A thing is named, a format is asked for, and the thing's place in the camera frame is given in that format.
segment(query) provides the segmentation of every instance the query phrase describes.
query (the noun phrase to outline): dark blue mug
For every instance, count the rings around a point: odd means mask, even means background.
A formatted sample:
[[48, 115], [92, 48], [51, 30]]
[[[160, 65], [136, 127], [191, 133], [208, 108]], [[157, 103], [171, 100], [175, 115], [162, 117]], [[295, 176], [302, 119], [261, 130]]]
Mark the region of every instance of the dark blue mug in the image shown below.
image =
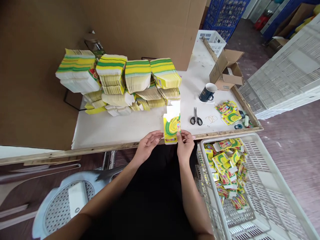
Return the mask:
[[218, 90], [217, 86], [213, 83], [207, 83], [201, 92], [199, 99], [201, 102], [208, 102], [213, 100], [214, 93]]

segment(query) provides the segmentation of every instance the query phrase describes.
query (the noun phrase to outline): red object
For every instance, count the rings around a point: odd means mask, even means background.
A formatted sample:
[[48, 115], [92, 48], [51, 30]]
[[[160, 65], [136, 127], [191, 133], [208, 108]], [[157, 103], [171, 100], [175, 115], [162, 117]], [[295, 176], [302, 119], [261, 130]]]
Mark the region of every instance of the red object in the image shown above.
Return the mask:
[[266, 24], [267, 22], [269, 21], [270, 17], [266, 17], [264, 15], [262, 15], [258, 21], [254, 24], [254, 28], [256, 30], [261, 30]]

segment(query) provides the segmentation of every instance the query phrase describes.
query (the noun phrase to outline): hand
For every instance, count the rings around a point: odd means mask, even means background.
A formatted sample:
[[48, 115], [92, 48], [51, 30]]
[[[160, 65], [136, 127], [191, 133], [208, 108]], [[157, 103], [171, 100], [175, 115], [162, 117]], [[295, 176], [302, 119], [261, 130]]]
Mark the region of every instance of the hand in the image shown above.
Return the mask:
[[191, 133], [186, 130], [181, 130], [181, 134], [177, 132], [178, 139], [178, 159], [180, 162], [187, 162], [189, 164], [190, 155], [194, 147], [194, 141]]
[[163, 138], [163, 133], [160, 132], [160, 130], [148, 133], [144, 138], [140, 140], [138, 149], [132, 161], [140, 165], [144, 163], [150, 156], [154, 147], [159, 143], [161, 138]]

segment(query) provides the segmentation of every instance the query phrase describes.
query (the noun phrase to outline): white table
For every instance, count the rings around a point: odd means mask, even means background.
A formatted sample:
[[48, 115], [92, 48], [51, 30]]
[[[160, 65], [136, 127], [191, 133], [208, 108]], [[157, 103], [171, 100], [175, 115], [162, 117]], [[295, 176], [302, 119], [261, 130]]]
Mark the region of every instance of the white table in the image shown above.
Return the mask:
[[[197, 40], [189, 67], [186, 72], [179, 71], [182, 77], [181, 93], [181, 128], [193, 135], [212, 132], [234, 130], [234, 126], [227, 126], [220, 113], [215, 109], [215, 104], [201, 103], [198, 94], [201, 93], [206, 83], [209, 83], [209, 74], [215, 62], [201, 40]], [[220, 104], [231, 100], [238, 104], [232, 91], [217, 91], [214, 100]], [[197, 108], [198, 117], [203, 121], [202, 126], [191, 125], [193, 108]], [[138, 142], [148, 132], [163, 130], [163, 114], [166, 107], [154, 108], [151, 111], [136, 111], [128, 116], [112, 117], [108, 112], [88, 115], [84, 111], [79, 112], [77, 126], [74, 134], [72, 149], [108, 146]], [[211, 122], [209, 116], [216, 116], [217, 120]]]

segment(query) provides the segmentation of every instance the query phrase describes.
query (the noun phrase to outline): blue plastic crate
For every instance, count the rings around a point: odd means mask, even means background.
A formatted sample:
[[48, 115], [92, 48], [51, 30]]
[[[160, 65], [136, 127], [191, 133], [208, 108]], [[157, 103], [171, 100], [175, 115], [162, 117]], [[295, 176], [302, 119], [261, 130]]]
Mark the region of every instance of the blue plastic crate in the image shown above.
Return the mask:
[[230, 28], [230, 27], [211, 27], [208, 23], [204, 23], [203, 30], [214, 30], [217, 31], [220, 36], [227, 42], [231, 35], [233, 34], [234, 30], [236, 28]]
[[213, 26], [214, 20], [216, 19], [216, 16], [218, 15], [218, 10], [220, 8], [220, 4], [223, 0], [212, 0], [210, 3], [210, 6], [207, 11], [206, 21]]
[[250, 0], [212, 0], [205, 21], [211, 26], [235, 28], [249, 2]]

